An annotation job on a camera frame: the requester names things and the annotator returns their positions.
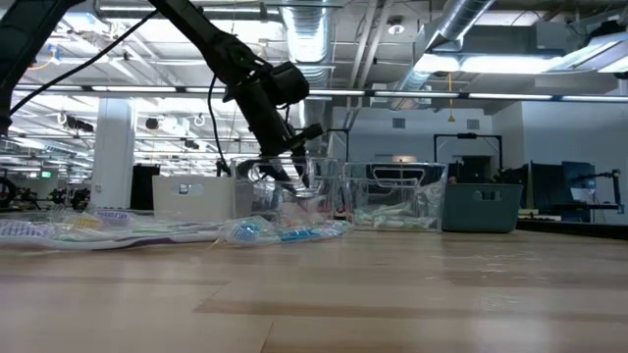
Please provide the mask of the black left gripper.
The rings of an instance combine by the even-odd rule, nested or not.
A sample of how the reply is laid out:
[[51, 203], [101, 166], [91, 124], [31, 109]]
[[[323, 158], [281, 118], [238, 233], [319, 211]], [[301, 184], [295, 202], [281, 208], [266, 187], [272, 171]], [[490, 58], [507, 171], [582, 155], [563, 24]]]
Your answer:
[[[309, 162], [304, 156], [305, 144], [324, 133], [322, 126], [315, 123], [301, 133], [294, 133], [293, 128], [278, 113], [259, 80], [235, 87], [234, 99], [260, 146], [260, 155], [276, 157], [290, 152], [294, 156], [293, 164], [299, 180], [305, 188], [309, 188]], [[280, 159], [263, 159], [259, 164], [259, 171], [263, 177], [271, 177], [285, 190], [294, 191], [292, 181]]]

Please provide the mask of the orange toothbrush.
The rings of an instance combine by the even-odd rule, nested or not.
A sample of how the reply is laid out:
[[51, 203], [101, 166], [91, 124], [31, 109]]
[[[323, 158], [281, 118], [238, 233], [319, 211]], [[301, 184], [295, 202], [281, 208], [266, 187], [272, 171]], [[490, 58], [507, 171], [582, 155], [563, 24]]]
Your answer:
[[281, 221], [288, 227], [322, 224], [333, 218], [334, 211], [323, 201], [305, 200], [285, 203], [280, 209]]

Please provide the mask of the blue toothbrush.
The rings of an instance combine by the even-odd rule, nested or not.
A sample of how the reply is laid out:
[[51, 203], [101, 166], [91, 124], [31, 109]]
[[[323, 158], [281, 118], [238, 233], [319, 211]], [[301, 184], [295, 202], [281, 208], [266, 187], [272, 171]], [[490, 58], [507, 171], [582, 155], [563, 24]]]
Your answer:
[[278, 230], [258, 216], [228, 222], [223, 238], [228, 244], [238, 246], [267, 245], [281, 241]]
[[310, 226], [290, 227], [280, 232], [281, 242], [305, 242], [342, 237], [350, 229], [345, 221], [330, 221]]

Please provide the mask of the green toothbrush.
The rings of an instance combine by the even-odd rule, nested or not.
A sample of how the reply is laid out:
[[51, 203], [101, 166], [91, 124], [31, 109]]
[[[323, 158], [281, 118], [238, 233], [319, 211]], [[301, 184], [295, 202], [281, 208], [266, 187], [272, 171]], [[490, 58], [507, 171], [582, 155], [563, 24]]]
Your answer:
[[221, 227], [214, 224], [199, 223], [183, 223], [168, 225], [164, 227], [143, 227], [134, 228], [128, 231], [130, 235], [136, 236], [160, 236], [160, 235], [178, 235], [178, 234], [198, 234], [205, 232], [218, 231]]
[[434, 218], [386, 220], [384, 228], [401, 229], [407, 231], [437, 231], [439, 222]]
[[381, 217], [388, 218], [401, 216], [413, 216], [413, 208], [409, 203], [369, 206], [366, 208], [356, 209], [354, 212], [354, 217], [356, 219], [370, 221]]

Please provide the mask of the purple toothbrush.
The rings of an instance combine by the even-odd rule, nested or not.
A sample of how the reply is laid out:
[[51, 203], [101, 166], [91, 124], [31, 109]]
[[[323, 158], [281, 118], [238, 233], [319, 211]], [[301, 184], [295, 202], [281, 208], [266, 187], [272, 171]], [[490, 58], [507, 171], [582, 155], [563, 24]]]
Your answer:
[[129, 213], [120, 210], [98, 210], [95, 216], [104, 224], [116, 227], [126, 227], [132, 220]]
[[220, 230], [169, 236], [128, 234], [128, 231], [134, 228], [138, 227], [106, 227], [104, 230], [97, 230], [68, 225], [34, 224], [17, 220], [0, 221], [0, 248], [100, 251], [214, 241], [221, 235]]

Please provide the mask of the clear plastic bin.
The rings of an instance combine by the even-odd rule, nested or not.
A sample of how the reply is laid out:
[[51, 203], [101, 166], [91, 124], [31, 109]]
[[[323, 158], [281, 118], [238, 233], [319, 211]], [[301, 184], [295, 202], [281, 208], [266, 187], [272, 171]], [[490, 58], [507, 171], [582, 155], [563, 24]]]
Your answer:
[[[434, 218], [442, 230], [447, 166], [438, 163], [350, 162], [342, 168], [342, 187], [347, 220], [356, 228], [374, 231], [407, 231], [384, 228], [386, 220]], [[354, 217], [356, 209], [409, 203], [413, 216]]]
[[[299, 180], [292, 157], [232, 159], [232, 178], [253, 184], [252, 213], [249, 217], [258, 216], [275, 226], [288, 227], [281, 221], [280, 209], [283, 204], [316, 200], [329, 205], [334, 211], [334, 218], [340, 202], [339, 162], [329, 158], [307, 158], [309, 162], [309, 188], [305, 188]], [[283, 168], [292, 181], [294, 191], [287, 191], [271, 177], [262, 175], [259, 171], [259, 164], [263, 159], [280, 159], [282, 161]]]

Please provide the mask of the white plastic bin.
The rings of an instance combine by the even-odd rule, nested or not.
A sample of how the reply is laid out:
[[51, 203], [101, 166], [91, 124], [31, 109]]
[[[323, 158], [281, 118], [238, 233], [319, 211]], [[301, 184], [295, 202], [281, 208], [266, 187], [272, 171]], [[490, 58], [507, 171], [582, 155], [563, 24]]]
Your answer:
[[221, 222], [249, 217], [253, 184], [230, 177], [155, 176], [156, 217], [190, 222]]

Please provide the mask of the black cabinet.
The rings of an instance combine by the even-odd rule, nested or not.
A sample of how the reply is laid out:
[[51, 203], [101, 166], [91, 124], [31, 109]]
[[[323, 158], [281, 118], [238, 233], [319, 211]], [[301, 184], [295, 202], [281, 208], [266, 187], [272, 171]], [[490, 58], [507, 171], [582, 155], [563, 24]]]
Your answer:
[[154, 209], [153, 177], [160, 175], [160, 167], [156, 165], [134, 165], [131, 181], [130, 208], [134, 210]]

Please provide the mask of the long LED light bar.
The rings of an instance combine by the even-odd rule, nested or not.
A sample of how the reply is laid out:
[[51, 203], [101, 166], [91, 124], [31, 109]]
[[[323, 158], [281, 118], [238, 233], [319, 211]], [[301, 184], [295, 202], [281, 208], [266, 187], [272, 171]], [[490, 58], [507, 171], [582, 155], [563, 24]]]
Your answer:
[[[209, 93], [208, 87], [201, 86], [142, 86], [142, 85], [52, 85], [43, 94], [104, 95], [127, 94], [128, 96], [194, 96], [202, 97]], [[525, 93], [486, 93], [450, 91], [394, 91], [360, 89], [311, 89], [308, 98], [367, 97], [367, 98], [407, 98], [407, 99], [451, 99], [451, 100], [494, 100], [494, 101], [542, 101], [560, 103], [604, 103], [628, 104], [628, 95], [562, 95]]]

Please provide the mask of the teal plastic bin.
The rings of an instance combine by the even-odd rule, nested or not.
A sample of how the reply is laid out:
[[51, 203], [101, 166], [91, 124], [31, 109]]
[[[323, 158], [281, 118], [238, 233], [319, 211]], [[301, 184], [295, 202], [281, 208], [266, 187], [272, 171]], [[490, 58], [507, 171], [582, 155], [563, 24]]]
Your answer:
[[451, 183], [445, 187], [442, 230], [509, 233], [515, 230], [523, 186]]

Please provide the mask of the ceiling light panel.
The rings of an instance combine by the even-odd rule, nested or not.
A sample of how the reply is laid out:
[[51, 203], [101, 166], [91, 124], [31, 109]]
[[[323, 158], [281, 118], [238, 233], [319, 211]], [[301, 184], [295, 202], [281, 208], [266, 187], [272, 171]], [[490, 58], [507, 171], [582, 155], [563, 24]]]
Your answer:
[[414, 65], [418, 73], [464, 72], [474, 74], [537, 75], [558, 66], [561, 57], [516, 55], [424, 54]]

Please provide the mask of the grey ceiling pipe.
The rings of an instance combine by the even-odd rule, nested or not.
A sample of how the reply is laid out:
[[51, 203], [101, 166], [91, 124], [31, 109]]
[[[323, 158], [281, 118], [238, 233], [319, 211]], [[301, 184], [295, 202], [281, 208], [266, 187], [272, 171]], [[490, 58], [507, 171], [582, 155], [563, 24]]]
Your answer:
[[[261, 1], [189, 0], [210, 21], [251, 21], [281, 23], [277, 6]], [[148, 0], [89, 0], [94, 12], [106, 19], [140, 19], [155, 10]]]

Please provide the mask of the black workbench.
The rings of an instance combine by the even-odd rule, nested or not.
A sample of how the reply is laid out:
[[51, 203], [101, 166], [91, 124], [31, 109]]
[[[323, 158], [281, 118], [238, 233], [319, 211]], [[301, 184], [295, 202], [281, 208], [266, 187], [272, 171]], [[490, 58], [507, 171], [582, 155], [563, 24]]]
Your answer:
[[17, 216], [64, 216], [64, 215], [69, 215], [69, 214], [79, 214], [79, 213], [84, 213], [84, 214], [97, 214], [99, 212], [109, 212], [109, 211], [121, 211], [124, 212], [125, 209], [120, 209], [120, 208], [93, 208], [93, 207], [87, 207], [85, 209], [82, 210], [74, 210], [71, 208], [64, 208], [64, 207], [54, 207], [54, 208], [49, 208], [49, 209], [45, 209], [45, 210], [27, 210], [27, 209], [20, 209], [20, 208], [0, 208], [0, 217], [17, 217]]

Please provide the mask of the silver spiral air duct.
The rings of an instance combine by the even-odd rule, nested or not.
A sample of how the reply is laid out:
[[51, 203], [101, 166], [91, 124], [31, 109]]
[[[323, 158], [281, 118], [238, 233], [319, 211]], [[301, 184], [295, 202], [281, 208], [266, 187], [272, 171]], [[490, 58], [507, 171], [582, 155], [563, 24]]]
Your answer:
[[419, 29], [412, 46], [413, 64], [394, 90], [418, 91], [432, 74], [451, 72], [451, 69], [436, 68], [436, 64], [445, 59], [433, 54], [433, 51], [441, 48], [446, 52], [460, 52], [465, 34], [495, 2], [447, 0], [442, 15]]
[[[294, 62], [309, 82], [310, 89], [330, 86], [333, 69], [331, 57], [332, 11], [325, 8], [325, 0], [300, 0], [302, 6], [280, 9], [286, 26], [289, 59]], [[299, 106], [301, 127], [320, 124], [323, 130], [331, 126], [330, 98], [306, 98]]]

